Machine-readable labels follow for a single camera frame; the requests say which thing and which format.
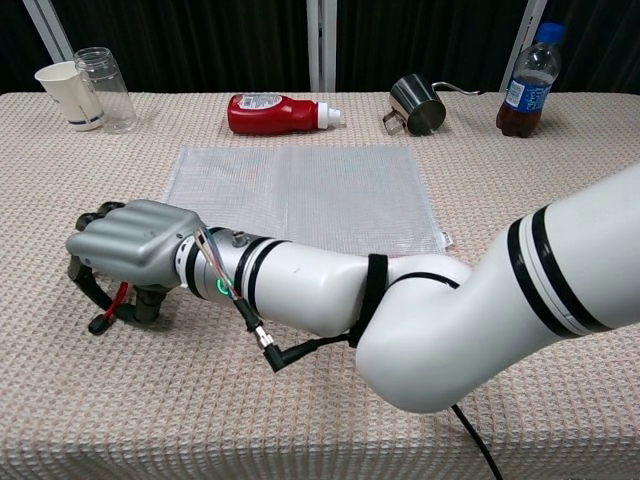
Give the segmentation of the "red ketchup bottle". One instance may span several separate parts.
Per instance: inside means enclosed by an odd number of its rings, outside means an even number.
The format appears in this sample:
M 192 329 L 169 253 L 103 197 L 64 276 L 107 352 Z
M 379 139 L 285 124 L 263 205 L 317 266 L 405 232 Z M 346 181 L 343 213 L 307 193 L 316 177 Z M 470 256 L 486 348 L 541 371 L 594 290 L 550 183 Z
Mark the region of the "red ketchup bottle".
M 230 99 L 227 121 L 235 134 L 279 135 L 337 127 L 342 124 L 342 114 L 326 102 L 275 93 L 243 93 Z

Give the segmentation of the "beige waffle tablecloth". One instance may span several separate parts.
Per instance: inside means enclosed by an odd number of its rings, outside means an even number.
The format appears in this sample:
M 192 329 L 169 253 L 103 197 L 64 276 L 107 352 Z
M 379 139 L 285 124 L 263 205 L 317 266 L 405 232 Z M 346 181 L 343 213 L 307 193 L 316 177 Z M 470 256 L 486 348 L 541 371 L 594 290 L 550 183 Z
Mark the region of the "beige waffle tablecloth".
M 70 129 L 46 94 L 0 95 L 0 480 L 493 480 L 452 413 L 382 402 L 342 344 L 273 373 L 234 312 L 182 289 L 155 330 L 88 333 L 64 246 L 80 214 L 160 197 L 184 146 L 278 144 L 233 135 L 224 94 L 133 100 L 139 128 L 109 135 Z M 511 221 L 640 162 L 640 95 L 554 93 L 527 140 L 496 129 L 498 94 L 444 100 L 416 138 L 386 133 L 385 94 L 328 94 L 345 126 L 287 142 L 412 148 L 471 264 Z

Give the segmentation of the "steel gooseneck pour-over kettle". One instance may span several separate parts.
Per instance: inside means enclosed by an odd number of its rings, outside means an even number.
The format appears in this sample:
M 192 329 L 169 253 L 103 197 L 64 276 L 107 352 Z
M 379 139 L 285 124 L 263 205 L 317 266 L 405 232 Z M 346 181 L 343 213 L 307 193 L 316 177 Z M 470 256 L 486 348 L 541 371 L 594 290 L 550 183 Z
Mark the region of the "steel gooseneck pour-over kettle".
M 446 107 L 437 90 L 449 89 L 467 96 L 484 94 L 467 91 L 449 82 L 430 82 L 421 74 L 408 74 L 397 80 L 389 92 L 391 111 L 382 122 L 392 136 L 406 130 L 412 136 L 426 136 L 437 130 L 446 118 Z

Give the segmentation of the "clear zip pouch red zipper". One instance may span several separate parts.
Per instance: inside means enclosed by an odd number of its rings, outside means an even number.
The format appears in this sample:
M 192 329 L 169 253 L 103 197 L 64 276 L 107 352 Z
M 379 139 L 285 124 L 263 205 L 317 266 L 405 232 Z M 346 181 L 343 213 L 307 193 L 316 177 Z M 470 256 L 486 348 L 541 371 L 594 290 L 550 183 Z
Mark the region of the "clear zip pouch red zipper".
M 160 203 L 215 229 L 262 317 L 325 337 L 355 322 L 369 254 L 398 270 L 450 243 L 406 147 L 186 148 Z M 180 285 L 224 301 L 192 235 L 175 267 Z

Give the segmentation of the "black pleated curtain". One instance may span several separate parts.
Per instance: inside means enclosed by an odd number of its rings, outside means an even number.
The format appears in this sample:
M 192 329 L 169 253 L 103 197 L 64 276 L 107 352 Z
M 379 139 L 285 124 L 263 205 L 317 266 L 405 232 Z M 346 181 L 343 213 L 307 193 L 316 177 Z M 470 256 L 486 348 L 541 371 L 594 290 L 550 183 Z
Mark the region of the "black pleated curtain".
M 420 73 L 497 92 L 528 0 L 335 0 L 322 27 L 337 92 Z M 640 0 L 546 0 L 564 26 L 553 92 L 640 95 Z M 312 91 L 314 0 L 50 0 L 73 53 L 107 47 L 134 92 Z M 23 0 L 0 0 L 0 94 L 41 90 L 54 63 Z

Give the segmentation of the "white frame post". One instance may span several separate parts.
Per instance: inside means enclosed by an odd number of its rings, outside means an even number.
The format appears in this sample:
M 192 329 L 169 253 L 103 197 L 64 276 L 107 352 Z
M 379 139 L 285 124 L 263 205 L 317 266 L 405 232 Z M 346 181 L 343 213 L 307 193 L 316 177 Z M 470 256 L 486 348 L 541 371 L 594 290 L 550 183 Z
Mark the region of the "white frame post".
M 306 0 L 309 83 L 312 92 L 335 92 L 338 0 Z
M 52 0 L 22 0 L 47 52 L 54 63 L 71 61 L 74 50 Z
M 507 70 L 511 72 L 520 53 L 528 48 L 535 37 L 548 0 L 527 0 L 518 28 Z

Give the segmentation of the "white paper cup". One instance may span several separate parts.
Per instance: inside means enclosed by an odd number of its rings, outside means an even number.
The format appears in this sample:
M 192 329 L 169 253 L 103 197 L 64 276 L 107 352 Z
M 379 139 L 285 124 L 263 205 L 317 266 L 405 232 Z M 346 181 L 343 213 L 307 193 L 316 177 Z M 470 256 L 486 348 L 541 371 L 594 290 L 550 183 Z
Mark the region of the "white paper cup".
M 58 106 L 72 129 L 89 131 L 103 124 L 103 108 L 95 93 L 81 79 L 74 61 L 45 66 L 35 72 L 34 78 Z

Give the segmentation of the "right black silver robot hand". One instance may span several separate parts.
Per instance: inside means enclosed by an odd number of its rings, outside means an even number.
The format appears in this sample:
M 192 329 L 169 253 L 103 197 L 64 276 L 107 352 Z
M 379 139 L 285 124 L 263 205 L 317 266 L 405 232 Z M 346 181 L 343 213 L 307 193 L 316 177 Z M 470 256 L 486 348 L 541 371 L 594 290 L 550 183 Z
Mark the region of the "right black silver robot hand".
M 112 316 L 136 326 L 159 317 L 167 293 L 180 285 L 175 257 L 181 243 L 204 225 L 197 213 L 151 200 L 106 202 L 81 214 L 65 243 L 67 274 L 94 304 L 108 309 L 114 300 L 98 285 L 99 273 L 135 291 L 133 304 Z

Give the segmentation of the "clear glass cup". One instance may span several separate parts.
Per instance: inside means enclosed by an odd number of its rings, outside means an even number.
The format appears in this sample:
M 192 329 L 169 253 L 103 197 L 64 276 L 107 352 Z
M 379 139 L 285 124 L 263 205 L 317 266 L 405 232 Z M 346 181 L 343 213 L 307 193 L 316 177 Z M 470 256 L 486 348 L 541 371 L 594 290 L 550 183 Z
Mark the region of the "clear glass cup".
M 119 65 L 107 47 L 87 47 L 74 53 L 81 79 L 102 108 L 102 126 L 110 134 L 124 134 L 137 125 L 137 115 Z

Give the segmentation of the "cola bottle blue cap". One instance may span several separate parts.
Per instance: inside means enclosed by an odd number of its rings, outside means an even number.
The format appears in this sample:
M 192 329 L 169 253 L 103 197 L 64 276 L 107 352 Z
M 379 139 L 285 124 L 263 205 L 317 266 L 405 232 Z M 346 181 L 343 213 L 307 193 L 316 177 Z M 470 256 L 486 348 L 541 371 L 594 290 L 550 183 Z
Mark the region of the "cola bottle blue cap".
M 516 59 L 496 126 L 504 136 L 529 137 L 538 126 L 546 98 L 561 69 L 559 44 L 565 28 L 545 22 L 539 25 L 531 46 Z

